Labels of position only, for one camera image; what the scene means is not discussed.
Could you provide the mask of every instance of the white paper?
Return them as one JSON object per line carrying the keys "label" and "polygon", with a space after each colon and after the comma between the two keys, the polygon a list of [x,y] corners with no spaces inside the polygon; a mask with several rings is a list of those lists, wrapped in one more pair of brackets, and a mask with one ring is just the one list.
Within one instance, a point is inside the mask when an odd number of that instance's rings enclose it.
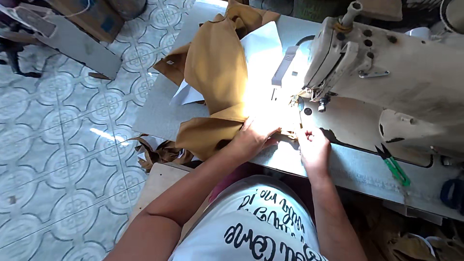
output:
{"label": "white paper", "polygon": [[[245,98],[256,99],[263,88],[271,87],[271,79],[282,61],[282,43],[277,26],[269,22],[241,39],[248,70],[248,88]],[[179,86],[169,104],[187,104],[204,100],[201,93],[185,80]]]}
{"label": "white paper", "polygon": [[174,94],[171,99],[171,104],[183,105],[191,102],[202,101],[204,100],[203,95],[190,86],[185,79],[180,84],[177,92]]}
{"label": "white paper", "polygon": [[155,151],[161,143],[167,141],[166,139],[158,138],[152,135],[141,136],[140,138],[145,140],[153,151]]}

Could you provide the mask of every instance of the cardboard box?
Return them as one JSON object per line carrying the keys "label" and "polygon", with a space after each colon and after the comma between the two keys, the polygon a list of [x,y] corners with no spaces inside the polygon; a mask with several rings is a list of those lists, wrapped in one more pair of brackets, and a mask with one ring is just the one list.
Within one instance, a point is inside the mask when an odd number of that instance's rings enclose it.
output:
{"label": "cardboard box", "polygon": [[112,43],[124,25],[122,17],[104,0],[46,0],[63,15],[72,15],[84,10],[88,1],[90,8],[68,19],[100,41]]}

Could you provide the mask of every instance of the woman's right hand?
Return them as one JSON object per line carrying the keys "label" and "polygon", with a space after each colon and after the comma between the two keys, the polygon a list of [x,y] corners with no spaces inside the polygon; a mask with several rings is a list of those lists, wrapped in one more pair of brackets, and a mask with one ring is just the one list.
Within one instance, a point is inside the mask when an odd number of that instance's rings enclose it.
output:
{"label": "woman's right hand", "polygon": [[301,162],[311,183],[329,177],[330,141],[321,129],[300,129],[296,131],[300,144]]}

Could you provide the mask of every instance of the white fabric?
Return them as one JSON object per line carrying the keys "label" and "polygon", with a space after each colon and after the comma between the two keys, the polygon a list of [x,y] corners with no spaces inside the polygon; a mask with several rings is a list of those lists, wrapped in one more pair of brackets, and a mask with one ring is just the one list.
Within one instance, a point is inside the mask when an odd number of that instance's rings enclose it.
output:
{"label": "white fabric", "polygon": [[169,260],[326,260],[305,208],[259,180],[223,191]]}

